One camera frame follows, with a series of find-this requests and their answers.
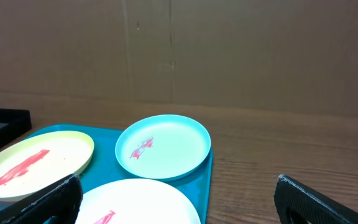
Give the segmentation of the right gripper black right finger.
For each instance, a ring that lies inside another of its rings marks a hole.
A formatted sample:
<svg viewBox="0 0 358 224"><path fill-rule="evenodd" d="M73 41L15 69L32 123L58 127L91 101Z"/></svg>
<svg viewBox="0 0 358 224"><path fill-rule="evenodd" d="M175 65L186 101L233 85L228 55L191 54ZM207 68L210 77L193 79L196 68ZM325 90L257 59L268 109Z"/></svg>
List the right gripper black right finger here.
<svg viewBox="0 0 358 224"><path fill-rule="evenodd" d="M358 224L358 213L287 176L279 175L274 203L284 224Z"/></svg>

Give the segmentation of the yellow plate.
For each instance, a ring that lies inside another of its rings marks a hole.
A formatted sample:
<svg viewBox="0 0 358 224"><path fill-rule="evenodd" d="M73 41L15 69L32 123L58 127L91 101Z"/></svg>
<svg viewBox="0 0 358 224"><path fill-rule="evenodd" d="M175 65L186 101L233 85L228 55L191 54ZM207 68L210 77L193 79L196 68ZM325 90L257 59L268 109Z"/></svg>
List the yellow plate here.
<svg viewBox="0 0 358 224"><path fill-rule="evenodd" d="M0 152L0 201L16 202L86 169L93 139L79 131L40 134Z"/></svg>

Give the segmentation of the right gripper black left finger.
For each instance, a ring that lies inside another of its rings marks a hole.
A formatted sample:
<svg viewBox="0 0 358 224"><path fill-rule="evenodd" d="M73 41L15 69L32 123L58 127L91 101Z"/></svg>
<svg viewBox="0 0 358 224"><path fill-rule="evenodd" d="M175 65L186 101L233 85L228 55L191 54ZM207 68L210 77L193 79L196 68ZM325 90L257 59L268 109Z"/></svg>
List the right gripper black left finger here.
<svg viewBox="0 0 358 224"><path fill-rule="evenodd" d="M83 199L80 177L70 174L0 211L0 224L74 224Z"/></svg>

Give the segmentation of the white plate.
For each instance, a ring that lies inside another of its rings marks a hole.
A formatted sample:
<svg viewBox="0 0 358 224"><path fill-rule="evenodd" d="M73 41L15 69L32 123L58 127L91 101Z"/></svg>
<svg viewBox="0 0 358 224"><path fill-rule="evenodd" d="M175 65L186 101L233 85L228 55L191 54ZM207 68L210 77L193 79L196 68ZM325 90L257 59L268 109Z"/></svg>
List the white plate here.
<svg viewBox="0 0 358 224"><path fill-rule="evenodd" d="M117 180L85 193L76 224L200 224L190 200L166 183Z"/></svg>

